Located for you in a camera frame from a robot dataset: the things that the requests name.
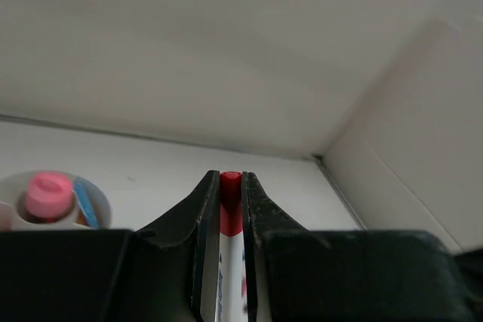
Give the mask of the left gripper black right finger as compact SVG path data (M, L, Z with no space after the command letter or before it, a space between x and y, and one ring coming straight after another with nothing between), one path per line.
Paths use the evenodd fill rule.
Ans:
M241 179L248 320L473 321L443 243L421 230L310 231Z

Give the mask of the pink glue bottle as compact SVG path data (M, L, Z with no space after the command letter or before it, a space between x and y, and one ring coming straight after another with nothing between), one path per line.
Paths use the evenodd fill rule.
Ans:
M40 172L29 181L23 198L27 220L53 223L69 215L73 203L72 180L58 172Z

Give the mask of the blue highlighter marker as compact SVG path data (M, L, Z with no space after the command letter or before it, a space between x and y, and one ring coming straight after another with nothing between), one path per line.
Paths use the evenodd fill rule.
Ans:
M97 229L100 227L97 214L92 206L91 199L85 190L82 182L75 181L73 184L73 191L77 198L77 205L79 208L78 224L85 225L89 228Z

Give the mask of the white round divided container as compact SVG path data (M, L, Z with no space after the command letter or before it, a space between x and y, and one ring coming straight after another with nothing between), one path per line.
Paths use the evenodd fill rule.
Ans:
M109 228L108 198L91 181L60 171L1 179L1 230Z

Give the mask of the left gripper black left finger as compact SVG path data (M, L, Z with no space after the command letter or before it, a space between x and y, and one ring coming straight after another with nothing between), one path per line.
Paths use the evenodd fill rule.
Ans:
M4 232L3 321L213 321L220 175L143 228Z

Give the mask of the aluminium rail right side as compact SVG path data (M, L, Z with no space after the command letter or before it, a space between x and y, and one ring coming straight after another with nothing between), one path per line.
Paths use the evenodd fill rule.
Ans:
M322 155L314 155L313 156L315 164L318 166L319 170L321 173L324 175L325 179L328 181L329 185L339 198L340 202L342 205L345 207L346 211L349 213L349 215L352 217L354 220L355 224L358 226L360 230L367 230L366 225L363 223L359 215L356 213L355 209L351 205L351 203L348 201L346 196L343 194L341 188L338 186L336 183L335 179L333 178L331 172L329 171L325 159Z

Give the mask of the red capped white pen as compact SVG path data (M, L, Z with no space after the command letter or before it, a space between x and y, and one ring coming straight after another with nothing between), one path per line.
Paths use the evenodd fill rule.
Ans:
M248 321L245 243L242 226L242 174L220 174L220 239L215 320Z

